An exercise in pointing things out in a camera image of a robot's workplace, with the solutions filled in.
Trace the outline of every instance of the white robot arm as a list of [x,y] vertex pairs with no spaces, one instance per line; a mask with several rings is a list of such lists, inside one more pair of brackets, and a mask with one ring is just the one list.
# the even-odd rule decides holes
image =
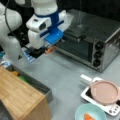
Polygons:
[[27,22],[29,41],[33,48],[51,47],[71,24],[66,11],[58,12],[56,0],[15,0],[21,6],[31,4],[35,14]]

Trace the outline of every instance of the oven control knob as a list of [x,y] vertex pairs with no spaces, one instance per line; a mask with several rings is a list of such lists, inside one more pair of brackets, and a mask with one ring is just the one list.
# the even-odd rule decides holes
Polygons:
[[93,66],[94,66],[94,67],[98,67],[98,66],[100,66],[100,64],[101,64],[101,61],[100,61],[100,60],[95,60],[95,61],[93,62]]
[[98,42],[96,45],[95,45],[95,49],[96,50],[101,50],[103,48],[103,43],[102,42]]
[[97,52],[94,54],[94,57],[95,57],[95,58],[101,58],[101,57],[102,57],[102,52],[101,52],[101,51],[97,51]]

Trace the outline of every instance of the oven window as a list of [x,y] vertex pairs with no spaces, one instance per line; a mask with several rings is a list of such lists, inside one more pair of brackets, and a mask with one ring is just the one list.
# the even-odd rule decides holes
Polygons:
[[92,43],[87,41],[76,42],[73,40],[65,40],[65,42],[59,42],[57,46],[83,60],[88,62],[92,61]]

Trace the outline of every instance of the kitchen counter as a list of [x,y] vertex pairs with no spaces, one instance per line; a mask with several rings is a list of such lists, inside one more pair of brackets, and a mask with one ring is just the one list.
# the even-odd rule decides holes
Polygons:
[[[86,87],[80,81],[81,74],[92,78],[101,77],[120,86],[120,55],[103,73],[98,73],[58,52],[44,54],[22,70],[52,89],[52,120],[74,120],[77,108],[87,103],[80,97]],[[107,115],[107,118],[119,120],[120,114],[116,117]]]

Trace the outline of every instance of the wooden board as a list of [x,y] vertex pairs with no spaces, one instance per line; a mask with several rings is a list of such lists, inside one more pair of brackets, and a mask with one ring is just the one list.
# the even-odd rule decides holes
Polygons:
[[0,66],[0,99],[14,120],[50,120],[46,97]]

